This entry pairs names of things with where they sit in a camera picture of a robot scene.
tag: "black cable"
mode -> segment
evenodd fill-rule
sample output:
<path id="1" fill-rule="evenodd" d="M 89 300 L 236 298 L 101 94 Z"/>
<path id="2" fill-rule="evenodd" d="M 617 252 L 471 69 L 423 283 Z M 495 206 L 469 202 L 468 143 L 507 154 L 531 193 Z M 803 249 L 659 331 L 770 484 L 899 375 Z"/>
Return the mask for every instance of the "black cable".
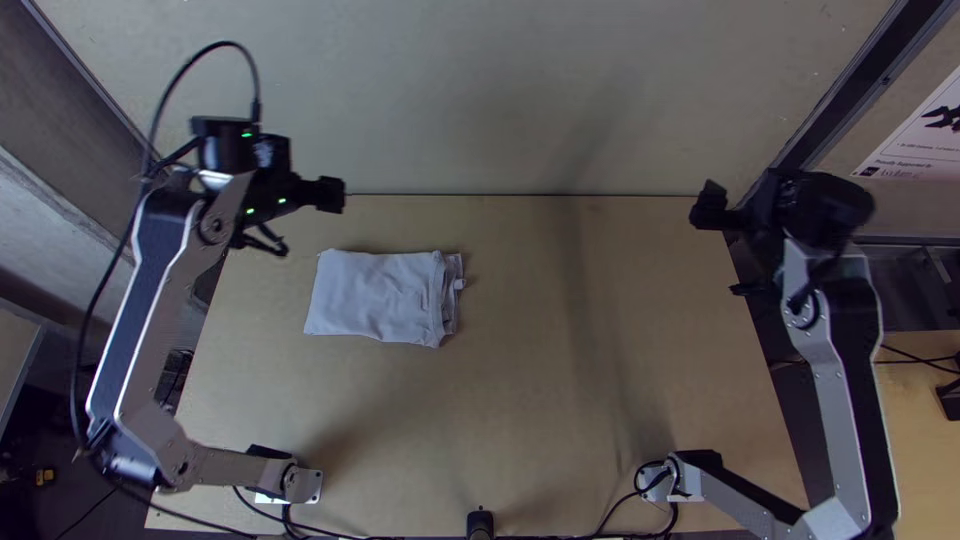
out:
<path id="1" fill-rule="evenodd" d="M 184 521 L 189 521 L 190 523 L 194 523 L 194 524 L 196 524 L 196 525 L 202 525 L 202 526 L 204 526 L 204 527 L 210 527 L 211 529 L 216 529 L 216 530 L 218 530 L 218 531 L 232 533 L 232 534 L 235 534 L 235 535 L 237 535 L 237 536 L 239 536 L 239 537 L 241 537 L 241 538 L 249 538 L 249 539 L 251 539 L 251 540 L 257 540 L 257 535 L 255 535 L 255 534 L 246 533 L 246 532 L 243 532 L 243 531 L 234 529 L 233 527 L 227 527 L 226 525 L 219 525 L 219 524 L 217 524 L 217 523 L 212 523 L 212 522 L 207 521 L 207 520 L 204 520 L 204 519 L 200 519 L 200 518 L 193 517 L 193 516 L 188 516 L 188 515 L 186 515 L 186 514 L 181 514 L 180 512 L 177 512 L 176 510 L 171 510 L 171 509 L 169 509 L 169 508 L 167 508 L 167 507 L 160 506 L 159 504 L 154 503 L 154 502 L 151 501 L 150 499 L 148 499 L 148 498 L 146 498 L 146 497 L 143 497 L 143 496 L 140 495 L 139 493 L 137 493 L 137 492 L 131 490 L 130 488 L 128 488 L 127 486 L 121 484 L 121 483 L 120 483 L 119 481 L 117 481 L 117 480 L 114 480 L 113 478 L 110 478 L 109 476 L 106 476 L 106 475 L 104 475 L 104 478 L 106 479 L 107 482 L 113 484 L 114 488 L 117 489 L 120 493 L 123 493 L 123 494 L 126 495 L 127 497 L 130 497 L 131 499 L 139 502 L 140 504 L 143 504 L 143 505 L 146 505 L 146 506 L 148 506 L 148 507 L 150 507 L 150 508 L 153 508 L 154 510 L 157 510 L 158 512 L 163 512 L 164 514 L 169 514 L 169 515 L 171 515 L 171 516 L 173 516 L 173 517 L 175 517 L 175 518 L 179 518 L 179 519 L 182 519 L 182 520 L 184 520 Z"/>
<path id="2" fill-rule="evenodd" d="M 293 540 L 309 540 L 307 536 L 300 536 L 297 534 L 297 531 L 293 530 L 293 518 L 290 517 L 290 505 L 283 505 L 283 509 L 280 511 L 280 517 L 283 519 L 283 530 L 287 532 L 287 536 Z"/>
<path id="3" fill-rule="evenodd" d="M 116 492 L 117 492 L 117 488 L 113 488 L 113 489 L 111 489 L 110 491 L 108 491 L 106 495 L 104 495 L 103 497 L 100 497 L 100 500 L 99 500 L 99 501 L 93 503 L 93 506 L 91 506 L 86 512 L 84 512 L 82 516 L 78 517 L 76 521 L 74 521 L 73 523 L 71 523 L 69 527 L 67 527 L 66 529 L 64 529 L 63 531 L 61 531 L 60 534 L 58 534 L 57 536 L 53 537 L 53 540 L 60 540 L 61 538 L 63 538 L 64 536 L 66 536 L 67 533 L 69 533 L 70 531 L 72 531 L 72 530 L 74 529 L 74 527 L 76 527 L 77 525 L 79 525 L 83 520 L 87 519 L 87 516 L 89 516 L 90 514 L 92 514 L 93 511 L 97 509 L 97 507 L 99 507 L 101 504 L 103 504 L 103 501 L 109 499 L 110 496 L 113 495 L 113 494 L 116 493 Z"/>
<path id="4" fill-rule="evenodd" d="M 268 514 L 267 512 L 264 512 L 263 510 L 260 510 L 259 508 L 257 508 L 256 506 L 254 506 L 250 501 L 248 501 L 248 500 L 240 493 L 240 490 L 237 489 L 237 486 L 231 486 L 231 487 L 233 488 L 233 493 L 237 496 L 238 499 L 240 499 L 240 502 L 243 503 L 244 506 L 246 506 L 248 509 L 250 509 L 250 510 L 253 511 L 254 513 L 259 514 L 259 515 L 261 515 L 261 516 L 263 516 L 263 517 L 265 517 L 265 518 L 267 518 L 267 519 L 269 519 L 269 520 L 276 521 L 277 523 L 282 523 L 282 524 L 284 524 L 284 528 L 287 528 L 287 527 L 296 527 L 296 528 L 298 528 L 298 529 L 303 529 L 303 530 L 305 530 L 305 531 L 317 532 L 317 533 L 320 533 L 320 534 L 325 534 L 325 535 L 327 535 L 327 536 L 333 536 L 333 537 L 335 537 L 335 538 L 346 538 L 347 540 L 367 540 L 367 539 L 365 539 L 365 538 L 363 538 L 363 537 L 360 537 L 360 536 L 351 536 L 351 535 L 345 534 L 345 533 L 332 532 L 332 531 L 328 531 L 328 530 L 326 530 L 326 529 L 321 529 L 321 528 L 319 528 L 319 527 L 310 527 L 310 526 L 304 525 L 304 524 L 302 524 L 302 523 L 297 523 L 297 522 L 289 519 L 289 508 L 286 509 L 286 511 L 287 511 L 287 516 L 288 516 L 287 518 L 277 517 L 277 516 L 274 516 L 273 514 Z"/>
<path id="5" fill-rule="evenodd" d="M 655 465 L 655 464 L 662 464 L 662 462 L 651 462 L 651 463 L 647 463 L 647 464 L 641 466 L 640 468 L 643 469 L 644 467 L 647 467 L 647 466 L 649 466 L 649 465 Z M 629 539 L 631 539 L 631 540 L 645 540 L 645 539 L 660 538 L 660 537 L 664 537 L 664 536 L 669 536 L 670 532 L 673 530 L 673 527 L 676 526 L 676 524 L 677 524 L 677 519 L 679 518 L 679 515 L 680 515 L 680 508 L 677 506 L 677 503 L 670 503 L 670 511 L 671 511 L 670 522 L 667 523 L 666 527 L 664 527 L 663 529 L 661 529 L 661 530 L 658 531 L 658 532 L 654 532 L 654 533 L 627 533 L 627 532 L 608 533 L 608 532 L 604 532 L 604 531 L 603 531 L 603 528 L 606 527 L 607 522 L 610 521 L 610 518 L 613 517 L 613 514 L 617 511 L 617 508 L 619 508 L 620 505 L 622 505 L 623 503 L 627 502 L 628 500 L 630 500 L 630 499 L 633 498 L 633 497 L 638 497 L 638 496 L 640 496 L 640 495 L 643 495 L 644 493 L 647 493 L 647 492 L 650 491 L 651 489 L 657 487 L 657 486 L 660 484 L 660 482 L 663 482 L 664 479 L 666 479 L 667 477 L 669 477 L 671 474 L 672 474 L 672 473 L 670 472 L 669 469 L 661 472 L 660 474 L 658 474 L 657 476 L 655 476 L 655 477 L 653 478 L 653 480 L 650 481 L 650 484 L 648 484 L 648 485 L 647 485 L 646 487 L 644 487 L 644 488 L 640 488 L 639 486 L 636 486 L 636 484 L 634 484 L 634 491 L 632 491 L 632 492 L 630 492 L 630 493 L 627 493 L 627 494 L 624 495 L 623 497 L 620 497 L 620 498 L 617 500 L 617 502 L 613 503 L 613 506 L 610 507 L 610 510 L 608 510 L 607 513 L 606 513 L 606 515 L 603 516 L 603 519 L 600 521 L 600 525 L 597 526 L 596 530 L 593 531 L 593 533 L 588 534 L 587 536 L 574 537 L 574 538 L 571 538 L 570 540 L 596 540 L 596 539 L 599 539 L 599 538 L 629 538 Z"/>
<path id="6" fill-rule="evenodd" d="M 260 73 L 257 71 L 257 64 L 253 61 L 253 55 L 250 54 L 250 51 L 246 47 L 240 45 L 235 41 L 217 41 L 211 43 L 206 47 L 197 51 L 189 60 L 184 63 L 177 73 L 173 76 L 173 79 L 167 83 L 167 88 L 163 91 L 163 94 L 160 97 L 160 102 L 157 104 L 157 108 L 153 113 L 153 120 L 150 122 L 150 131 L 147 133 L 147 144 L 144 147 L 143 159 L 140 163 L 140 174 L 146 175 L 150 170 L 150 155 L 153 153 L 153 143 L 157 136 L 157 130 L 160 128 L 160 117 L 163 115 L 163 109 L 167 106 L 167 100 L 170 99 L 170 94 L 173 93 L 173 89 L 176 88 L 177 84 L 180 82 L 180 79 L 186 75 L 187 71 L 197 63 L 198 60 L 206 56 L 212 51 L 221 49 L 224 47 L 234 48 L 240 51 L 244 59 L 247 61 L 247 65 L 250 67 L 250 75 L 253 77 L 253 102 L 250 105 L 250 121 L 254 124 L 260 122 Z"/>
<path id="7" fill-rule="evenodd" d="M 907 357 L 907 358 L 909 358 L 910 360 L 878 360 L 878 361 L 874 362 L 874 364 L 925 364 L 925 365 L 927 365 L 927 366 L 932 367 L 933 369 L 939 369 L 940 371 L 944 371 L 944 372 L 946 372 L 946 373 L 952 373 L 952 374 L 954 374 L 954 375 L 960 375 L 960 370 L 951 369 L 951 368 L 943 367 L 943 366 L 941 366 L 941 365 L 937 365 L 937 364 L 936 364 L 936 362 L 942 362 L 942 361 L 944 361 L 944 360 L 952 360 L 953 358 L 955 358 L 954 356 L 942 356 L 942 357 L 939 357 L 939 358 L 920 358 L 919 356 L 916 356 L 916 355 L 914 355 L 914 354 L 910 354 L 910 353 L 908 353 L 908 352 L 906 352 L 906 351 L 901 351 L 900 349 L 897 349 L 896 347 L 891 347 L 890 345 L 887 345 L 886 343 L 881 343 L 881 344 L 880 344 L 880 347 L 882 347 L 882 348 L 884 348 L 884 349 L 886 349 L 886 350 L 888 350 L 888 351 L 897 353 L 897 354 L 899 354 L 899 355 L 901 355 L 901 356 Z"/>

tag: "wooden table surface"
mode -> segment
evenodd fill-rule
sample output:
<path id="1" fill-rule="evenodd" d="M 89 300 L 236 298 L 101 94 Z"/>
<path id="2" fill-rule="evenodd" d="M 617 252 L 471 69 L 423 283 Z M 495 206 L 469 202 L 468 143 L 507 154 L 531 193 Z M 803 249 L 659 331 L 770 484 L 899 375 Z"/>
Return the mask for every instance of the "wooden table surface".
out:
<path id="1" fill-rule="evenodd" d="M 885 342 L 921 358 L 960 351 L 960 331 L 905 332 Z M 904 360 L 881 349 L 877 360 Z M 956 368 L 953 362 L 941 362 Z M 954 538 L 960 504 L 960 422 L 943 414 L 935 388 L 957 379 L 925 365 L 877 366 L 887 436 L 900 490 L 897 538 Z"/>
<path id="2" fill-rule="evenodd" d="M 295 520 L 351 534 L 582 535 L 669 451 L 712 448 L 806 506 L 722 236 L 690 198 L 351 196 L 271 226 L 291 253 L 231 252 L 177 414 L 213 446 L 256 443 L 325 472 Z M 439 350 L 303 334 L 326 248 L 464 255 L 461 328 Z M 156 496 L 251 532 L 280 527 L 221 487 Z M 264 505 L 276 514 L 278 508 Z M 631 502 L 610 530 L 667 514 Z M 197 529 L 151 511 L 147 526 Z M 738 528 L 709 504 L 678 531 Z"/>

